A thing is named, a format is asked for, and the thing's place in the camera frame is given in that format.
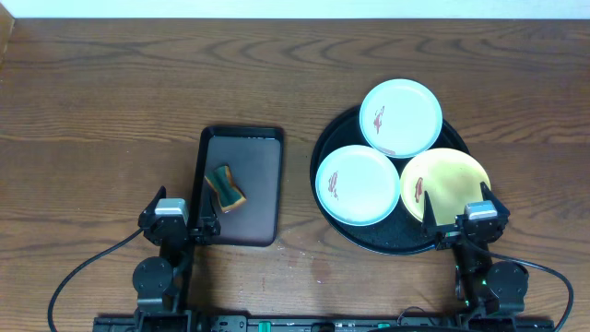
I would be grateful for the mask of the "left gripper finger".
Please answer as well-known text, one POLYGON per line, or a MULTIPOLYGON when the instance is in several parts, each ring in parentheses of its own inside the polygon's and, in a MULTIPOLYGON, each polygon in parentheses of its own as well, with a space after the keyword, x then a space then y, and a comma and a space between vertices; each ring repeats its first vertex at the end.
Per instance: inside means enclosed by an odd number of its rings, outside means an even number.
POLYGON ((164 186, 161 186, 159 188, 158 192, 153 197, 153 199, 147 205, 146 214, 147 215, 155 215, 156 214, 155 210, 156 210, 156 207, 157 207, 159 201, 165 197, 166 197, 166 188, 164 186))
POLYGON ((207 187, 202 190, 199 224, 201 226, 211 226, 215 224, 216 220, 217 215, 211 198, 211 190, 207 187))

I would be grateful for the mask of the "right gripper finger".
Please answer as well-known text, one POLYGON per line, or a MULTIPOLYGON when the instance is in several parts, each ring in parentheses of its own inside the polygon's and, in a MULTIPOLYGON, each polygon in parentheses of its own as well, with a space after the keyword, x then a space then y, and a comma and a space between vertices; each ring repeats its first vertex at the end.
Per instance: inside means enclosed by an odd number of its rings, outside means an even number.
POLYGON ((479 185, 484 201, 490 201, 496 210, 505 210, 503 203, 492 193, 485 182, 481 182, 479 185))
POLYGON ((430 199, 429 193, 427 191, 424 192, 424 211, 423 211, 422 225, 423 226, 435 226, 436 225, 436 218, 435 218, 433 207, 431 204, 431 199, 430 199))

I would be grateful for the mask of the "yellow green scrub sponge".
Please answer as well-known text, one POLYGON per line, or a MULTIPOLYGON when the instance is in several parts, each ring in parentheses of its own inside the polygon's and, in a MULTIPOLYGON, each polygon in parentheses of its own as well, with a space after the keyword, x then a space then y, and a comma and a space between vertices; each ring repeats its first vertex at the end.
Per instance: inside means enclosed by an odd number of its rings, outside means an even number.
POLYGON ((205 179, 209 187, 215 192, 222 212, 228 213, 247 201, 242 190, 234 182, 228 164, 207 172, 205 179))

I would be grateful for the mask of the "light blue plate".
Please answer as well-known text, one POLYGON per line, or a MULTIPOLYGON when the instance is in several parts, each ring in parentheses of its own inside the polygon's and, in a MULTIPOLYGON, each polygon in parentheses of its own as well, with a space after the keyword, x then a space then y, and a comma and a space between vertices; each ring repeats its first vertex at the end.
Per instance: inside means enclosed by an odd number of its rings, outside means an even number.
POLYGON ((320 206, 349 226, 370 226, 390 215, 400 197, 395 165, 374 148, 338 148, 320 163, 314 179, 320 206))
POLYGON ((436 96, 417 81, 396 78, 370 90, 360 105, 364 140, 394 159, 414 157, 429 149, 443 127, 436 96))

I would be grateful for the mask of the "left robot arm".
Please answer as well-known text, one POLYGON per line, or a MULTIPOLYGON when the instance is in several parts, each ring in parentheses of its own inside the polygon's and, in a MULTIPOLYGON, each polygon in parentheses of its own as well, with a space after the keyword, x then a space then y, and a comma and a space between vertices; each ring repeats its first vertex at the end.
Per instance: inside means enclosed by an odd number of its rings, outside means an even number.
POLYGON ((177 314, 184 306, 195 248, 212 243, 220 224, 211 191, 200 195, 191 212, 181 198, 168 198, 161 187, 138 217, 139 230, 159 255, 138 264, 133 274, 137 311, 142 315, 177 314))

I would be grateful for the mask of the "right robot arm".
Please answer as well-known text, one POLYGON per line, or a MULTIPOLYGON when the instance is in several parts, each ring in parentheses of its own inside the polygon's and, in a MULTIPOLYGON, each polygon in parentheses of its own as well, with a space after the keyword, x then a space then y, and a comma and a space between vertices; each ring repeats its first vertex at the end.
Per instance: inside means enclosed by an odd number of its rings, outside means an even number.
POLYGON ((524 265, 491 259, 489 245, 503 235, 510 211, 480 184, 483 199, 465 205, 453 224, 439 225, 432 200, 424 194, 421 230, 434 240, 438 251, 450 249, 456 263, 457 297, 467 302, 473 316, 514 316, 525 309, 529 274, 524 265))

